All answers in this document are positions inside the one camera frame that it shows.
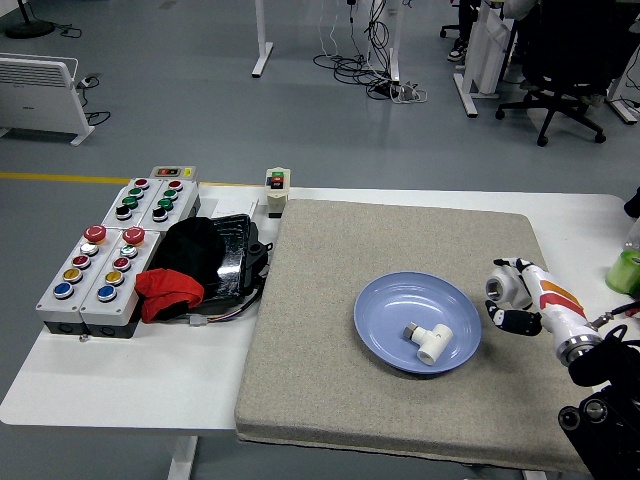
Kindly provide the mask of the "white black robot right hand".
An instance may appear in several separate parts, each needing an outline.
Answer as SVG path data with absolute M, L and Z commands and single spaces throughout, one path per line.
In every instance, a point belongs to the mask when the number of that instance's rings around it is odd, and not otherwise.
M 580 302 L 551 273 L 522 258 L 499 258 L 493 264 L 485 284 L 485 307 L 499 329 L 524 336 L 547 330 L 556 347 L 582 339 L 601 341 Z

